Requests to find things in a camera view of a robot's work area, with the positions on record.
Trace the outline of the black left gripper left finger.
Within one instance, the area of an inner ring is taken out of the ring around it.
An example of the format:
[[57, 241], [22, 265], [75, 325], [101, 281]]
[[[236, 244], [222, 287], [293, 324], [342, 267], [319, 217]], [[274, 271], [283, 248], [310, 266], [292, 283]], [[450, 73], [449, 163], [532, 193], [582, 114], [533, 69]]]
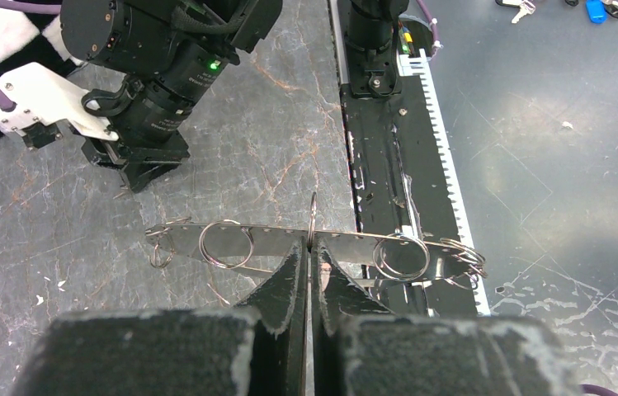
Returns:
[[16, 395], [301, 395], [307, 270], [303, 238], [228, 308], [82, 311], [54, 319]]

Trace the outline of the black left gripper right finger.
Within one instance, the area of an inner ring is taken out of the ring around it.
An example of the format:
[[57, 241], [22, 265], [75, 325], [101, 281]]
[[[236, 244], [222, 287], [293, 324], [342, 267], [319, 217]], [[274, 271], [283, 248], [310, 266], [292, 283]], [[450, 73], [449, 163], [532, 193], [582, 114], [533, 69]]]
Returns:
[[322, 239], [310, 259], [318, 395], [579, 395], [558, 338], [520, 317], [399, 315]]

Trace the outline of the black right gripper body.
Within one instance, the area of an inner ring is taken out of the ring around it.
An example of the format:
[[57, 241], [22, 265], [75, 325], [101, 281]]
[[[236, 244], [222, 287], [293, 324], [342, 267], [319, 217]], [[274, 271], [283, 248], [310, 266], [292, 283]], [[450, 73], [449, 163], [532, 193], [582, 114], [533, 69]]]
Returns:
[[166, 143], [153, 147], [85, 138], [81, 150], [91, 164], [116, 170], [133, 193], [141, 192], [190, 157], [189, 146], [178, 131]]

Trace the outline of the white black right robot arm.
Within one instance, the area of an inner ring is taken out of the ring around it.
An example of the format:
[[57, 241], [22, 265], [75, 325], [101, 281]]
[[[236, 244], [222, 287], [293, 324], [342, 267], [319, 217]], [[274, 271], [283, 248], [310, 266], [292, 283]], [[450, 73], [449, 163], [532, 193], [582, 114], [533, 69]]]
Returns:
[[112, 141], [89, 138], [88, 160], [115, 169], [132, 192], [179, 167], [189, 147], [179, 128], [239, 52], [266, 38], [280, 1], [65, 1], [62, 37], [68, 52], [123, 73], [115, 92], [81, 98], [108, 121]]

